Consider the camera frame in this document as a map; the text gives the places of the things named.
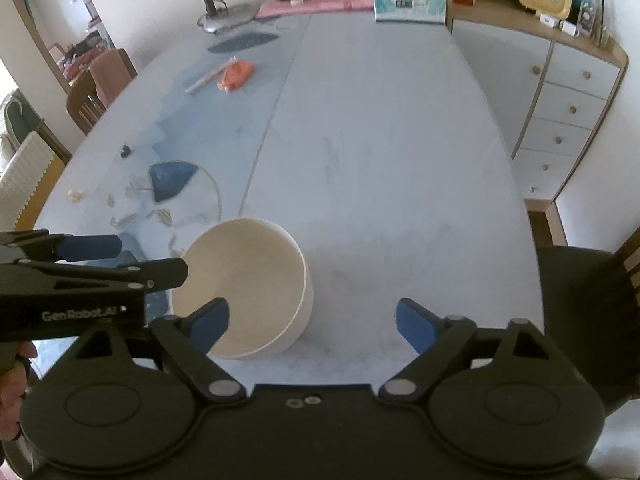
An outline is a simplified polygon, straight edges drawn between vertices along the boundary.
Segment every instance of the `screw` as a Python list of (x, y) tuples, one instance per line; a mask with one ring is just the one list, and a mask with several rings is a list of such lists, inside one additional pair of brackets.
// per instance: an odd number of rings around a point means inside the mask
[(220, 381), (214, 381), (209, 385), (209, 391), (217, 397), (233, 397), (238, 394), (242, 386), (237, 381), (231, 381), (229, 379), (222, 379)]
[(317, 395), (308, 395), (305, 397), (305, 404), (320, 404), (322, 399)]
[(305, 403), (302, 402), (300, 399), (287, 399), (287, 402), (285, 402), (285, 405), (290, 408), (298, 409), (298, 408), (304, 408)]
[(391, 379), (384, 386), (385, 391), (393, 396), (407, 396), (414, 393), (418, 387), (409, 379)]

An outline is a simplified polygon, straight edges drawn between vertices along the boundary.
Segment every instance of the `cushion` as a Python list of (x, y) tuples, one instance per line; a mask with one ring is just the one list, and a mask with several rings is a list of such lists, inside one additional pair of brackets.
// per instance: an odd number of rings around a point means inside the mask
[(0, 135), (0, 174), (4, 173), (4, 170), (9, 165), (9, 162), (14, 158), (15, 150), (6, 135)]

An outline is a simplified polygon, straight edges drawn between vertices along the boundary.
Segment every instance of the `table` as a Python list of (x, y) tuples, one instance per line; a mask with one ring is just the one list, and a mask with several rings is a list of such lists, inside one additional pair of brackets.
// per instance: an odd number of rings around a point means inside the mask
[[(277, 39), (236, 53), (256, 67), (242, 89), (184, 94), (232, 55), (207, 47), (266, 34)], [(121, 158), (125, 143), (132, 155)], [(190, 180), (157, 204), (149, 168), (170, 160), (186, 162), (174, 169)], [(72, 204), (69, 189), (85, 199)], [(108, 108), (37, 227), (124, 233), (146, 257), (165, 258), (235, 216), (289, 231), (316, 292), (308, 327), (287, 351), (218, 361), (249, 387), (380, 385), (415, 357), (395, 329), (401, 297), (479, 326), (527, 317), (542, 327), (536, 255), (510, 161), (443, 26), (353, 12), (252, 22), (222, 38), (194, 30)], [(41, 368), (65, 345), (41, 343)]]

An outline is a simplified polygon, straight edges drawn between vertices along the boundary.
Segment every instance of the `human hand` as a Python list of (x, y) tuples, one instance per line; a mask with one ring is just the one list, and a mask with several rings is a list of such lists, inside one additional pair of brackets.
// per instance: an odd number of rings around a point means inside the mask
[[(18, 347), (18, 355), (32, 359), (38, 356), (31, 342)], [(0, 376), (0, 439), (13, 440), (19, 433), (18, 418), (22, 407), (22, 394), (27, 389), (27, 373), (24, 365), (16, 361), (14, 367)]]

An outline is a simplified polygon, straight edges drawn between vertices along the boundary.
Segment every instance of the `paper bowl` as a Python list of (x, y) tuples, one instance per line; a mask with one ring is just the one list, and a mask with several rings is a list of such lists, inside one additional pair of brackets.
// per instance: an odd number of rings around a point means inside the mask
[(251, 218), (222, 222), (198, 238), (183, 259), (189, 276), (171, 290), (174, 314), (188, 316), (216, 297), (229, 304), (229, 328), (209, 356), (271, 356), (302, 334), (313, 285), (300, 247), (279, 225)]

